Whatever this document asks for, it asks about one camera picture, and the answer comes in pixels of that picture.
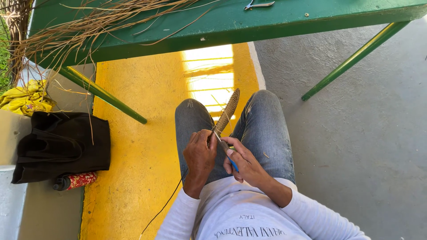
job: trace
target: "white long-sleeve shirt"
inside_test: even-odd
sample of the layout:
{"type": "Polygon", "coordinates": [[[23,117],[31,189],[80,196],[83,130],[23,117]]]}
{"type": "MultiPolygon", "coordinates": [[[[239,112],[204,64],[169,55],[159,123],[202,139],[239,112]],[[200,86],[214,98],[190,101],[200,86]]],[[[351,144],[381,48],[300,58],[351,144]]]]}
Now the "white long-sleeve shirt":
{"type": "Polygon", "coordinates": [[[346,218],[300,194],[291,181],[276,180],[292,189],[284,208],[234,177],[207,184],[200,199],[181,189],[155,239],[370,240],[346,218]]]}

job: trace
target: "red floral water bottle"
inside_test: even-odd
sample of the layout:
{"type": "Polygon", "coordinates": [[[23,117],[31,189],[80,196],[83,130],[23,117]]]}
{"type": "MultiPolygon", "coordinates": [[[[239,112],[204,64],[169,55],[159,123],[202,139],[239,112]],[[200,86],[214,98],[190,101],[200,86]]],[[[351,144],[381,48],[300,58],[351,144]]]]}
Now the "red floral water bottle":
{"type": "Polygon", "coordinates": [[[70,190],[72,188],[88,185],[96,181],[96,179],[97,175],[94,172],[64,175],[56,179],[53,189],[58,191],[70,190]]]}

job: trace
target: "man's left hand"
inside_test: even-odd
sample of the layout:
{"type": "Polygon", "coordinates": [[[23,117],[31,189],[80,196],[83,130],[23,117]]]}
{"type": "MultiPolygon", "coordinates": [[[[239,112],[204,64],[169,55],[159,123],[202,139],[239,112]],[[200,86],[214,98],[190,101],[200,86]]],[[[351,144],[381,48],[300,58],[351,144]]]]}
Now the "man's left hand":
{"type": "Polygon", "coordinates": [[[218,141],[215,135],[212,135],[208,148],[207,140],[211,133],[212,131],[206,129],[192,133],[190,141],[182,152],[188,165],[188,174],[183,189],[188,196],[194,199],[199,199],[200,192],[215,166],[218,141]]]}

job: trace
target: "green grass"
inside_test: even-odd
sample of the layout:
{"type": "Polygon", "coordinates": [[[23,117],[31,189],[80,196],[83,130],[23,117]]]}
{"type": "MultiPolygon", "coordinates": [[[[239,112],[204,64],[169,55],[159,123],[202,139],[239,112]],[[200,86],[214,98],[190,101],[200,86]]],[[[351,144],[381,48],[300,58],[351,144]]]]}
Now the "green grass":
{"type": "MultiPolygon", "coordinates": [[[[8,29],[6,29],[5,31],[0,23],[0,41],[7,41],[8,35],[8,29]]],[[[0,95],[2,95],[7,90],[13,88],[13,86],[9,86],[10,77],[4,76],[7,71],[7,60],[10,57],[9,51],[7,50],[7,46],[8,44],[6,42],[0,42],[0,70],[3,70],[2,72],[0,72],[0,95]]]]}

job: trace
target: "yellow painted floor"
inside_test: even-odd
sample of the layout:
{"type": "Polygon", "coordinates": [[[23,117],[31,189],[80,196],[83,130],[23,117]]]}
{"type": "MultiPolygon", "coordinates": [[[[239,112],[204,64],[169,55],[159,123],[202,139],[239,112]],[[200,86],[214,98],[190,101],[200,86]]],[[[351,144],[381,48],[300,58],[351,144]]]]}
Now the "yellow painted floor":
{"type": "MultiPolygon", "coordinates": [[[[80,239],[138,240],[181,178],[176,106],[195,98],[218,118],[232,91],[240,88],[234,126],[246,101],[259,89],[257,75],[248,44],[243,43],[100,62],[96,82],[148,123],[142,125],[95,98],[94,115],[110,124],[111,166],[86,186],[80,239]]],[[[141,239],[154,239],[174,199],[141,239]]]]}

